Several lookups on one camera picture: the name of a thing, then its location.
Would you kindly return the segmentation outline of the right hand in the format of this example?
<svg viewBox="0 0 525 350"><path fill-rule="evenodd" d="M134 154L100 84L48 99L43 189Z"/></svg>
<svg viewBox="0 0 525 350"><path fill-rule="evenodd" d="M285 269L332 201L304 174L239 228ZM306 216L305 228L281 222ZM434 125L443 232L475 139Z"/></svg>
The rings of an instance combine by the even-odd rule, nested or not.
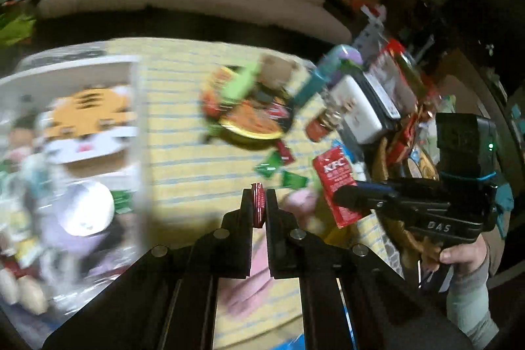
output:
<svg viewBox="0 0 525 350"><path fill-rule="evenodd" d="M439 261L443 265L454 266L458 276L476 272L488 256L488 246L482 235L473 243L463 243L446 248L440 252Z"/></svg>

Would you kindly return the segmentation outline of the grey sleeve forearm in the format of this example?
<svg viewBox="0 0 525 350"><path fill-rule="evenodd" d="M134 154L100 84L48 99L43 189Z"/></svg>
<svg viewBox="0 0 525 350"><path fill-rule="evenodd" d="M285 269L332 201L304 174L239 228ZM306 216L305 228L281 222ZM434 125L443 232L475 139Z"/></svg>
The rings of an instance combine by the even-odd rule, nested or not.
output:
<svg viewBox="0 0 525 350"><path fill-rule="evenodd" d="M454 274L447 296L447 317L465 334L474 349L486 349L499 333L491 317L487 280L490 258L468 274Z"/></svg>

